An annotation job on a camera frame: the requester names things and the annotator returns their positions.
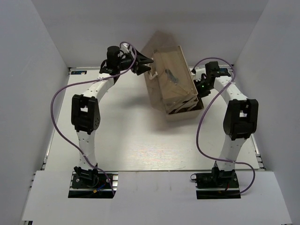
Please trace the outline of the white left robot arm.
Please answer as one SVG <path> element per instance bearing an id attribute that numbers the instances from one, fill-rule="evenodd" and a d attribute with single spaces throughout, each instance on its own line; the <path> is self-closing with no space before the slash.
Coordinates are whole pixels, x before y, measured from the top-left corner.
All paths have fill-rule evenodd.
<path id="1" fill-rule="evenodd" d="M 98 165 L 95 156 L 95 133 L 100 125 L 99 102 L 126 70 L 141 75 L 151 70 L 154 60 L 129 47 L 110 46 L 106 59 L 101 63 L 99 81 L 93 83 L 83 94 L 73 95 L 71 123 L 75 128 L 80 152 L 79 167 L 94 169 Z"/>

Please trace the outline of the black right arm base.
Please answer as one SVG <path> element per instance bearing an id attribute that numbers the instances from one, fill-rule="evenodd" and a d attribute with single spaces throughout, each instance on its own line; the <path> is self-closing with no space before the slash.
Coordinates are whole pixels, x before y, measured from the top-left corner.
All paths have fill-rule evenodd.
<path id="1" fill-rule="evenodd" d="M 204 188 L 238 188 L 239 182 L 235 170 L 224 171 L 213 167 L 211 172 L 194 173 L 190 179 L 199 189 Z"/>

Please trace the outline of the large chrome ratchet wrench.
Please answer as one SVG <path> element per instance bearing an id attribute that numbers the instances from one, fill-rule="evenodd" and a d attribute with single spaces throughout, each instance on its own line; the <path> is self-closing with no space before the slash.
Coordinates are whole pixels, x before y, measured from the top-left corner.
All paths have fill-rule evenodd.
<path id="1" fill-rule="evenodd" d="M 171 72 L 170 69 L 165 69 L 165 74 L 167 77 L 167 81 L 172 82 L 174 85 L 177 85 L 179 80 L 178 78 Z"/>

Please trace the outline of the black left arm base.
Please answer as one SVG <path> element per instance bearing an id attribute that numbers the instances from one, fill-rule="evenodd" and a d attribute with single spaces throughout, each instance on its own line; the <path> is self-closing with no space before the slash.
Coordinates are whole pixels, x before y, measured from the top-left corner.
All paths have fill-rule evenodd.
<path id="1" fill-rule="evenodd" d="M 113 180 L 111 173 L 104 175 L 97 169 L 82 169 L 75 166 L 73 177 L 71 179 L 71 187 L 74 189 L 104 189 L 111 188 L 109 182 Z"/>

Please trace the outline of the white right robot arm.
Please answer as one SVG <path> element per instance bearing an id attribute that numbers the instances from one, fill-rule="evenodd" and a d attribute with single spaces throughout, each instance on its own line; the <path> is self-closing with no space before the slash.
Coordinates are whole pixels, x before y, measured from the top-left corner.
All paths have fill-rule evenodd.
<path id="1" fill-rule="evenodd" d="M 217 187 L 224 186 L 233 176 L 241 147 L 257 129 L 258 101 L 245 96 L 234 80 L 234 72 L 211 61 L 205 64 L 205 73 L 195 81 L 198 98 L 208 96 L 215 89 L 218 93 L 214 98 L 222 97 L 227 104 L 223 121 L 225 141 L 219 157 L 213 158 L 211 180 Z"/>

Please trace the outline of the beige plastic toolbox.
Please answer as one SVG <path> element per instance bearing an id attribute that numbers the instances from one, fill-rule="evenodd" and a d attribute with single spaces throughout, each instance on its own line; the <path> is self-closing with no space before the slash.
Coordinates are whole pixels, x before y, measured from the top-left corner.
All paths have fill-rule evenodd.
<path id="1" fill-rule="evenodd" d="M 167 121 L 195 119 L 204 108 L 182 48 L 171 33 L 155 31 L 141 53 L 153 60 L 144 79 L 152 108 Z"/>

